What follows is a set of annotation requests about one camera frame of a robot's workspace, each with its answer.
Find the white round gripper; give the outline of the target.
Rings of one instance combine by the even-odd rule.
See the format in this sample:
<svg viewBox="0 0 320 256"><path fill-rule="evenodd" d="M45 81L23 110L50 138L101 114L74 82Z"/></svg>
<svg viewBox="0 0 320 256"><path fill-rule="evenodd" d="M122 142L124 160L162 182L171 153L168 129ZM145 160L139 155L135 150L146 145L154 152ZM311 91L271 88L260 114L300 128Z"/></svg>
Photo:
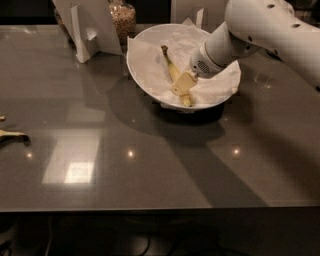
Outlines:
<svg viewBox="0 0 320 256"><path fill-rule="evenodd" d="M206 46L202 43L190 57L190 68L200 78L210 79L224 70L223 67L217 65L211 60L207 53ZM194 87L197 79L189 72L182 73L173 83L171 91L177 96L182 96Z"/></svg>

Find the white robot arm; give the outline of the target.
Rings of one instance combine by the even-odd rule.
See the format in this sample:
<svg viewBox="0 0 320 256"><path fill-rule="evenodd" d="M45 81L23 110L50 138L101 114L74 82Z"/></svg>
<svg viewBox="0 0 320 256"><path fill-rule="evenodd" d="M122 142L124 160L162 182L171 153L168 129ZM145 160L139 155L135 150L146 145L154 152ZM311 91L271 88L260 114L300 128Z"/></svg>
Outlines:
<svg viewBox="0 0 320 256"><path fill-rule="evenodd" d="M258 49L320 86L320 29L297 19L285 0L229 0L223 23L192 53L189 68L209 79Z"/></svg>

